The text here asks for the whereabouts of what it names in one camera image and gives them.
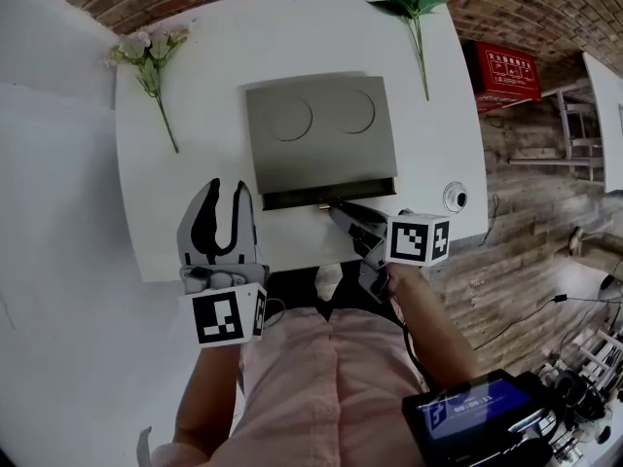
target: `hand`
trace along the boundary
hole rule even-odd
[[[420,267],[403,265],[401,263],[388,263],[385,267],[389,273],[387,290],[389,294],[395,296],[401,285],[410,285],[417,288],[419,285],[426,284],[426,279],[420,272]]]

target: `person's right arm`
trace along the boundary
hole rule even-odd
[[[389,292],[394,296],[413,339],[422,366],[442,387],[453,387],[478,374],[478,358],[455,327],[420,269],[387,265]]]

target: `table top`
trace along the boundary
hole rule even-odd
[[[583,53],[591,80],[604,147],[605,191],[623,189],[623,80]]]
[[[193,196],[221,179],[217,239],[230,236],[232,196],[243,180],[255,207],[258,260],[271,270],[355,259],[351,241],[317,207],[263,211],[257,194],[244,92],[292,77],[383,76],[394,137],[396,196],[359,201],[395,215],[448,215],[442,196],[461,182],[467,205],[451,239],[487,229],[487,183],[476,104],[445,6],[421,20],[430,101],[405,24],[367,0],[224,0],[169,18],[197,18],[166,67],[165,108],[174,154],[154,99],[130,66],[117,75],[119,171],[132,245],[144,281],[178,279],[177,227]]]

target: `blue screen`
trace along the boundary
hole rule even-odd
[[[430,436],[437,440],[484,424],[530,400],[524,391],[500,378],[428,405],[420,405]]]

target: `plant stem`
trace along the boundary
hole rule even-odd
[[[168,136],[171,139],[171,143],[173,144],[173,149],[175,154],[179,154],[179,149],[177,148],[177,143],[175,142],[175,138],[173,138],[173,133],[171,131],[171,126],[168,123],[168,118],[166,117],[165,107],[163,106],[163,98],[160,92],[160,89],[156,90],[156,101],[158,102],[158,107],[160,107],[160,112],[163,114],[163,120],[165,120],[166,131],[168,131]]]
[[[416,33],[413,32],[413,27],[411,26],[411,23],[408,22],[409,31],[411,31],[413,42],[416,45],[416,52],[418,53],[418,60],[420,61],[421,77],[424,83],[424,93],[426,95],[426,101],[429,101],[430,97],[428,95],[428,78],[426,77],[426,65],[424,63],[424,45],[421,41],[420,17],[414,16],[413,23],[416,27]]]

